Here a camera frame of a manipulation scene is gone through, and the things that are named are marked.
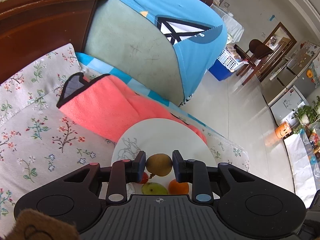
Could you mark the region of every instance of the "white floor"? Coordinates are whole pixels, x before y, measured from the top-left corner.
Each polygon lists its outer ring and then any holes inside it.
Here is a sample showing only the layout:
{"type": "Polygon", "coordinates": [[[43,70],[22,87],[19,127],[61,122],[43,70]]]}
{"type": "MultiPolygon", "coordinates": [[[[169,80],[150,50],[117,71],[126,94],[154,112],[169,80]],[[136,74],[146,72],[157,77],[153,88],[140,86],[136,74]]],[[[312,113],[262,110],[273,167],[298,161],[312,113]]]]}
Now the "white floor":
{"type": "Polygon", "coordinates": [[[242,86],[236,75],[219,82],[207,72],[182,109],[243,147],[252,174],[294,192],[287,151],[260,86],[255,76],[242,86]]]}

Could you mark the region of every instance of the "brown furry object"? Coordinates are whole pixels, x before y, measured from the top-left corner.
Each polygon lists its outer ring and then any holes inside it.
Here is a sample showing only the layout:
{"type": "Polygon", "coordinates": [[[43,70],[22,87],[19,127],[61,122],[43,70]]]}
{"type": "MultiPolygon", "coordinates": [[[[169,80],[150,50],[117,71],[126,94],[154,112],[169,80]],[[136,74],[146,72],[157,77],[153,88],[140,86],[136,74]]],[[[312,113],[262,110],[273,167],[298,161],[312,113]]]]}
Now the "brown furry object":
{"type": "Polygon", "coordinates": [[[23,210],[5,240],[79,240],[76,228],[33,209],[23,210]]]}

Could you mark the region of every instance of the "yellow triangle patch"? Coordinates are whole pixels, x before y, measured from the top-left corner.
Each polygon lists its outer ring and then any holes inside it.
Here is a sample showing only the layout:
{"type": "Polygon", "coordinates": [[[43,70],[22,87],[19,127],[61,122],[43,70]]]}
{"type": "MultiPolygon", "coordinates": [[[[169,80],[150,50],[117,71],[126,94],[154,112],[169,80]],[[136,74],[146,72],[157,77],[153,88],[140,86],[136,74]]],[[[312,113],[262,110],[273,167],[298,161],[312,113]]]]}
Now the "yellow triangle patch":
{"type": "Polygon", "coordinates": [[[140,12],[144,17],[147,17],[147,15],[148,15],[148,11],[141,11],[140,12]]]}

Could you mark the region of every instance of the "pink towel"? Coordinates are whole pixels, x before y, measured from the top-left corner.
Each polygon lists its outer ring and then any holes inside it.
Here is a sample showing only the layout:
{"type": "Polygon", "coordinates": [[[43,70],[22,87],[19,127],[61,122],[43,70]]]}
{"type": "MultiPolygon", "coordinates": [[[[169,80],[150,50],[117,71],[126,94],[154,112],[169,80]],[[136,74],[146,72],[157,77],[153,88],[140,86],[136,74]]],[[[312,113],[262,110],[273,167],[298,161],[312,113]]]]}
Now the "pink towel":
{"type": "Polygon", "coordinates": [[[64,84],[57,107],[77,124],[114,142],[137,122],[165,118],[190,128],[206,143],[199,129],[185,124],[156,101],[136,94],[110,74],[90,82],[83,79],[83,73],[72,75],[64,84]]]}

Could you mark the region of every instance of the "white plate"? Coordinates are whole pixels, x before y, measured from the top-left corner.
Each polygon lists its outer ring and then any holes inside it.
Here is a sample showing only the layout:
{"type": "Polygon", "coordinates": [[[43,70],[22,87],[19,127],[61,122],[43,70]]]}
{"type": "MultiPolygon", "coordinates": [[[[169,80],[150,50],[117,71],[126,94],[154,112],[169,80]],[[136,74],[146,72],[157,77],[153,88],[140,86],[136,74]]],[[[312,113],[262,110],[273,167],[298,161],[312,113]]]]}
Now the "white plate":
{"type": "MultiPolygon", "coordinates": [[[[179,150],[184,160],[196,159],[207,166],[216,167],[212,153],[204,141],[191,129],[169,119],[147,119],[130,127],[120,138],[113,151],[111,163],[123,159],[134,160],[138,152],[146,152],[147,158],[156,153],[165,153],[172,158],[172,152],[179,150]]],[[[149,182],[157,182],[168,188],[175,179],[173,169],[165,177],[154,176],[149,182]]],[[[142,185],[127,184],[128,197],[131,194],[142,194],[142,185]]]]}

